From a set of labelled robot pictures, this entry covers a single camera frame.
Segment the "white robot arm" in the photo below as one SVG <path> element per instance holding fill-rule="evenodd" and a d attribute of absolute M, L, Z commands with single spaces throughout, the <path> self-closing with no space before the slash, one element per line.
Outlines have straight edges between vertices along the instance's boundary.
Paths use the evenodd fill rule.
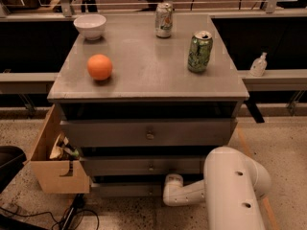
<path fill-rule="evenodd" d="M 209 152 L 203 180 L 185 186 L 183 177 L 166 176 L 163 201 L 168 206 L 206 203 L 209 230 L 266 230 L 258 201 L 272 179 L 260 163 L 230 147 Z"/>

